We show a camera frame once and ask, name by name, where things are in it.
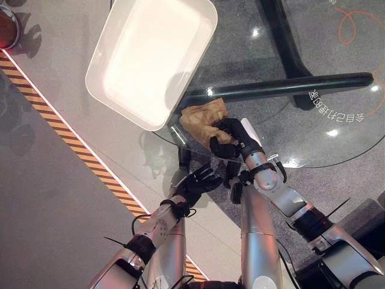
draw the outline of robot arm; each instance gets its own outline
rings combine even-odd
[[[283,182],[274,165],[267,160],[262,144],[247,119],[226,119],[219,124],[219,128],[234,136],[238,144],[219,144],[213,137],[210,143],[212,152],[223,158],[242,155],[248,167],[242,182],[252,183],[277,207],[289,226],[308,242],[308,246],[322,255],[321,270],[329,281],[352,288],[367,276],[384,274],[377,260],[352,236]],[[273,159],[278,163],[277,155]]]
[[[138,280],[144,268],[167,239],[168,233],[189,214],[202,193],[217,188],[221,178],[212,175],[209,164],[201,167],[177,185],[172,185],[172,197],[161,202],[160,207],[145,221],[134,237],[124,245],[114,258],[92,280],[94,289],[138,289]]]

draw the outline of silver robot arm segment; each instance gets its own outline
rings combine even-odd
[[[248,135],[258,141],[248,120],[242,119],[241,123]],[[323,255],[321,267],[324,266],[325,275],[334,277],[335,282],[346,288],[358,284],[366,275],[384,275],[377,260],[352,236],[284,184],[277,172],[267,168],[268,160],[263,150],[258,149],[243,157],[253,174],[255,189],[278,208],[289,226],[307,240],[314,252]]]
[[[174,204],[184,203],[182,196],[170,199]],[[161,205],[145,221],[130,242],[92,280],[89,288],[133,289],[152,255],[167,238],[170,230],[178,222],[171,204]]]

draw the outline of black metal bar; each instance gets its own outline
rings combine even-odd
[[[299,78],[312,76],[303,64],[293,35],[291,33],[288,18],[281,0],[258,0],[262,4],[264,15],[269,23],[279,56],[286,76]],[[303,110],[311,110],[314,107],[307,95],[294,95],[297,107]]]
[[[233,102],[304,94],[313,103],[309,98],[309,92],[314,91],[314,89],[319,94],[336,93],[366,87],[372,82],[373,76],[371,73],[360,72],[213,87],[209,90],[192,90],[185,93],[185,96],[178,105],[177,111],[190,105],[201,105],[216,98],[223,98],[226,102]]]

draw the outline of glass tabletop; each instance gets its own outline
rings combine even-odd
[[[202,104],[215,98],[218,87],[293,78],[269,25],[269,1],[212,2],[218,26],[181,104],[195,90],[207,92],[201,96]],[[282,4],[301,61],[312,75],[370,72],[374,81],[339,93],[311,89],[306,93],[315,104],[311,110],[296,107],[291,95],[226,101],[228,117],[246,117],[266,153],[278,153],[286,167],[323,167],[352,159],[384,137],[385,2],[282,0]],[[155,133],[210,155],[179,123],[183,108],[177,108]]]

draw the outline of glass table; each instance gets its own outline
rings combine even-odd
[[[278,153],[285,167],[338,164],[366,152],[384,137],[385,24],[380,17],[385,2],[212,2],[218,12],[212,42],[179,106],[155,134],[210,155],[179,123],[180,111],[225,96],[228,117],[246,117],[266,153]],[[278,20],[274,13],[280,13]],[[296,53],[297,59],[291,59]],[[293,66],[300,67],[298,73]],[[364,79],[357,87],[336,92],[319,86],[319,80],[328,86],[327,79],[315,79],[302,87],[301,97],[311,109],[299,108],[292,95],[296,90],[291,89],[303,77],[357,72],[370,72],[373,81]],[[283,83],[286,90],[278,88],[275,94],[263,95],[268,81]],[[234,97],[238,88],[244,90],[250,84],[256,90],[246,97]],[[228,93],[219,93],[226,89]]]

